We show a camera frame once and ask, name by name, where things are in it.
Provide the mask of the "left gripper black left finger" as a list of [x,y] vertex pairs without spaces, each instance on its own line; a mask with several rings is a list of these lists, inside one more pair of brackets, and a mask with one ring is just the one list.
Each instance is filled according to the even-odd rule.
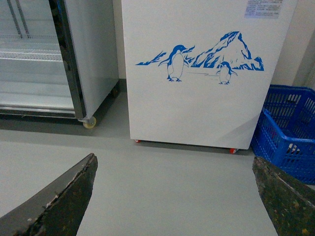
[[75,236],[89,205],[98,168],[90,153],[0,218],[2,236]]

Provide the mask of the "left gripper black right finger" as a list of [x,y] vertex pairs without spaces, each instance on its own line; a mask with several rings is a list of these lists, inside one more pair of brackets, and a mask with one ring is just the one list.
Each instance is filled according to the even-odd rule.
[[315,234],[315,191],[266,159],[256,156],[252,171],[261,201],[279,236]]

